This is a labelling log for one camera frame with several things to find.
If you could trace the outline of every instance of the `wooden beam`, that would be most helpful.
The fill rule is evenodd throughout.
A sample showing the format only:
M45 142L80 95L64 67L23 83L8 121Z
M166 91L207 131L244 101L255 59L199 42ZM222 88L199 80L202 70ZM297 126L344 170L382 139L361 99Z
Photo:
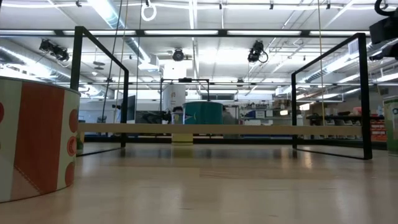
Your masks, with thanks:
M362 135L360 126L245 126L225 124L79 123L79 130L81 132L97 133Z

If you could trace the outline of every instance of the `green container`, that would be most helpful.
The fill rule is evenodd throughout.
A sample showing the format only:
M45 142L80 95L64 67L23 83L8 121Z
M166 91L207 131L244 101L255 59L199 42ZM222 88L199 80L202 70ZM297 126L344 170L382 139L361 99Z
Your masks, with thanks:
M387 150L391 156L398 156L398 96L384 99L384 117L387 130Z
M223 124L223 105L215 102L184 103L184 124Z

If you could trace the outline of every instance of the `wooden floor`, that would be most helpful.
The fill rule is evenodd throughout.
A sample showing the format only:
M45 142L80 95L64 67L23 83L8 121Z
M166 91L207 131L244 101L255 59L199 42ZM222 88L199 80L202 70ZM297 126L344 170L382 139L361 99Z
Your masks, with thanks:
M70 188L0 204L0 223L398 223L398 157L374 154L360 161L295 157L288 146L131 144L77 158Z

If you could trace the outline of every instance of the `black metal frame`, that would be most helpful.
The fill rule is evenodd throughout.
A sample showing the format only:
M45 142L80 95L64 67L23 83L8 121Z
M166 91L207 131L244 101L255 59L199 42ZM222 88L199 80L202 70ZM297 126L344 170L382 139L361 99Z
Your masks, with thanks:
M326 56L332 54L337 49L347 45L348 43L358 39L359 47L359 78L361 83L361 106L362 106L362 140L363 140L363 157L347 156L341 154L334 154L329 152L311 151L297 148L297 135L293 135L293 150L313 152L318 154L326 154L331 156L348 157L353 159L372 159L372 142L371 142L371 130L370 130L370 106L369 106L369 80L368 80L368 56L366 53L366 35L364 33L357 33L350 38L344 40L340 44L334 46L332 49L312 60L310 63L304 65L292 74L292 125L297 125L297 93L296 93L296 75L318 61L322 60Z
M162 112L162 92L163 92L163 82L164 81L171 81L171 85L173 83L173 81L178 81L180 82L180 80L183 79L172 79L172 78L161 78L160 79L160 112ZM193 78L189 78L188 80L190 80L190 82L195 81L200 83L201 81L207 82L207 101L210 101L210 80L208 78L200 78L200 79L193 79Z
M123 85L123 102L122 102L122 118L121 123L127 123L127 98L129 93L129 70L110 52L107 48L98 41L93 34L91 34L85 27L75 27L75 40L73 41L73 56L72 56L72 72L70 75L70 88L72 90L79 90L80 79L80 63L81 63L81 50L83 47L83 36L89 38L100 50L102 50L116 65L118 65L124 72L124 85ZM122 133L121 147L126 147L127 134Z
M0 30L20 30L20 29L0 29ZM73 30L70 29L24 29L24 30L47 30L53 31L54 35L51 34L1 34L0 37L73 37L73 34L68 34ZM280 38L319 38L319 35L310 35L311 31L319 30L308 30L308 29L295 29L295 30L284 30L284 29L195 29L195 30L214 30L216 34L146 34L145 31L192 31L190 29L126 29L126 32L135 32L135 34L96 34L95 37L280 37ZM268 34L228 34L228 31L267 31ZM109 29L95 29L91 31L110 31ZM272 32L285 32L285 31L300 31L300 34L272 34ZM351 31L351 30L322 30L327 31ZM358 30L358 32L368 32L368 30ZM324 38L348 38L350 35L324 35Z

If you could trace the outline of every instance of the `ceiling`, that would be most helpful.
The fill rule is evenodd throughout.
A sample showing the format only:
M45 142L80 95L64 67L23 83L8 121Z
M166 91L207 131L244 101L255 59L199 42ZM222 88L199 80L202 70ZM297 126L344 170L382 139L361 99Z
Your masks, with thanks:
M141 1L128 1L133 6L125 6L127 0L113 1L116 10L121 7L122 17L127 17L126 27L129 29L190 29L190 13L188 9L175 7L188 7L192 0L152 1L152 4L173 5L174 7L157 6L157 15L152 21L141 19ZM372 10L374 1L370 0L331 0L331 9L326 9L327 1L322 3L320 15L318 10L303 10L309 6L317 7L317 0L274 0L274 9L269 7L270 1L260 0L222 0L224 9L219 10L220 0L197 0L198 10L195 20L195 29L336 29L336 30L368 30L369 26L381 19ZM109 25L95 11L87 1L80 1L82 7L49 7L51 4L74 4L75 0L4 0L0 12L0 29L74 29L75 26L85 26L89 30L109 29ZM390 6L397 6L398 1L387 0ZM42 55L38 49L42 38L40 37L10 37L9 40L24 48ZM53 43L66 47L73 53L73 38L51 37ZM247 57L249 49L256 40L262 40L267 48L269 61L261 66L251 67ZM322 38L322 52L342 42L342 38ZM151 82L158 80L157 72L145 72L137 69L137 57L132 50L123 44L122 38L102 37L99 41L129 69L131 80L138 75L140 81ZM319 38L255 38L255 37L196 37L198 46L198 77L209 78L214 82L236 82L243 78L245 82L290 82L290 75L295 70L304 66L309 61L320 55ZM139 44L144 51L155 54L160 59L160 64L172 62L170 51L182 48L186 55L193 55L193 41L191 37L142 37ZM337 50L325 61L338 58L346 54L347 46ZM93 61L104 62L104 70L93 76ZM70 68L70 61L62 63ZM83 41L81 74L90 80L103 82L109 74L110 59L88 39ZM194 77L192 60L183 62L187 66L187 76ZM358 72L358 68L350 65L346 70L340 70L343 77L348 77ZM111 76L118 79L119 68L113 65ZM261 89L275 89L276 86L259 86Z

